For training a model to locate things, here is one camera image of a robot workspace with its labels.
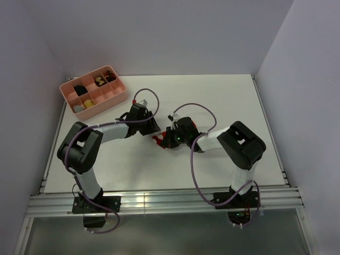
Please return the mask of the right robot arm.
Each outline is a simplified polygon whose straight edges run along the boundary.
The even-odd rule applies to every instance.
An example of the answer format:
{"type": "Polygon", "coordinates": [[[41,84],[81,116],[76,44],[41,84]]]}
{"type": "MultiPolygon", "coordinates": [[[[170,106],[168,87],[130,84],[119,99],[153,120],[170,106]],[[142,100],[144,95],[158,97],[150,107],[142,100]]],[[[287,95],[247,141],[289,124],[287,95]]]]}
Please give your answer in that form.
{"type": "Polygon", "coordinates": [[[266,151],[263,140],[240,121],[224,129],[204,134],[198,131],[190,117],[183,117],[174,121],[165,132],[154,136],[153,139],[166,149],[177,148],[181,144],[186,144],[198,153],[224,149],[235,165],[230,201],[236,207],[242,207],[248,201],[254,170],[266,151]]]}

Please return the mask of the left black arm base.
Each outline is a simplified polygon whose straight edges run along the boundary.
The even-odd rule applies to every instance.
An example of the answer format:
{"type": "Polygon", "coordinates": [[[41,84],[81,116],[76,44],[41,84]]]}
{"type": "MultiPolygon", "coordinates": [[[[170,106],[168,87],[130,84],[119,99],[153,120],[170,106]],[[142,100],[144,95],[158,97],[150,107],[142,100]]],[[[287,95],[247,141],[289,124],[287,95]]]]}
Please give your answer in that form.
{"type": "Polygon", "coordinates": [[[94,234],[105,234],[116,230],[120,224],[120,196],[101,196],[95,200],[86,199],[81,194],[74,198],[71,213],[83,216],[86,231],[94,234]],[[116,216],[117,222],[112,228],[103,230],[109,214],[116,216]]]}

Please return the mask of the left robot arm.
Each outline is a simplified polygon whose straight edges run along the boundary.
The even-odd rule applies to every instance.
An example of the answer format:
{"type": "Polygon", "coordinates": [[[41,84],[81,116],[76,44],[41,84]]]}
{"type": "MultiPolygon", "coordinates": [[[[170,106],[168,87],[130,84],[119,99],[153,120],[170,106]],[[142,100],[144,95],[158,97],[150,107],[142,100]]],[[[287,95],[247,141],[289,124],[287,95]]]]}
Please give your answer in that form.
{"type": "Polygon", "coordinates": [[[103,189],[98,184],[94,163],[100,145],[116,139],[125,139],[139,132],[149,135],[160,131],[154,115],[146,106],[134,103],[129,112],[110,123],[88,126],[82,122],[72,125],[57,151],[57,158],[73,175],[85,195],[84,206],[91,212],[102,209],[103,189]]]}

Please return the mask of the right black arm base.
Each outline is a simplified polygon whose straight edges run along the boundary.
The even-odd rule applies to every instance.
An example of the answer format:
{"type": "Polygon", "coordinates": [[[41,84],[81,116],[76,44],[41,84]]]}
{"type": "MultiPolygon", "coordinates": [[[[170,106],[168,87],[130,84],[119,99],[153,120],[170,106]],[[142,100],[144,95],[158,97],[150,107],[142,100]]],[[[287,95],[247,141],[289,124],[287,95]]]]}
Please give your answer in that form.
{"type": "MultiPolygon", "coordinates": [[[[227,192],[215,192],[211,202],[218,205],[222,204],[229,200],[234,193],[235,191],[231,188],[227,192]]],[[[251,222],[251,209],[256,210],[253,215],[255,216],[255,214],[259,212],[260,206],[259,193],[250,188],[246,194],[237,194],[229,203],[223,206],[215,206],[215,209],[227,209],[227,215],[232,225],[234,227],[242,228],[244,225],[251,222]]]]}

